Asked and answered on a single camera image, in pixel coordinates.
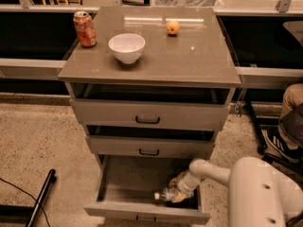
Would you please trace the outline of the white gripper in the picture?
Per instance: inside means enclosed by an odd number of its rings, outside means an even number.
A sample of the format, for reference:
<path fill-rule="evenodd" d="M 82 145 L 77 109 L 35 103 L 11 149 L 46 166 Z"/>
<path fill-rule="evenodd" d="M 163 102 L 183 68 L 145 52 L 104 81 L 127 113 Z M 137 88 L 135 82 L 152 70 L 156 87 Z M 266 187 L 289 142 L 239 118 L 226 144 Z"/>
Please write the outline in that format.
<path fill-rule="evenodd" d="M 189 170 L 180 173 L 169 181 L 169 188 L 177 188 L 174 192 L 173 203 L 181 202 L 193 197 L 194 191 L 200 185 L 201 179 L 193 175 Z"/>

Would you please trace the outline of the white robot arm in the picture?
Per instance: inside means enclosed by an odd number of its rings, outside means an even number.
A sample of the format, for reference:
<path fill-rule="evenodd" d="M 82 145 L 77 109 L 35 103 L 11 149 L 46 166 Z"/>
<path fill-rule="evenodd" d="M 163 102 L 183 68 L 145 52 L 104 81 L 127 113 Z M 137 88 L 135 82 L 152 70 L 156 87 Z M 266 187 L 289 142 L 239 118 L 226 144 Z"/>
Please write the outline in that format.
<path fill-rule="evenodd" d="M 286 89 L 279 123 L 265 132 L 265 138 L 289 162 L 302 159 L 302 83 Z M 255 157 L 243 157 L 230 169 L 193 160 L 187 171 L 170 181 L 172 200 L 189 197 L 204 179 L 228 188 L 229 227 L 286 227 L 289 220 L 302 215 L 303 192 L 297 183 Z"/>

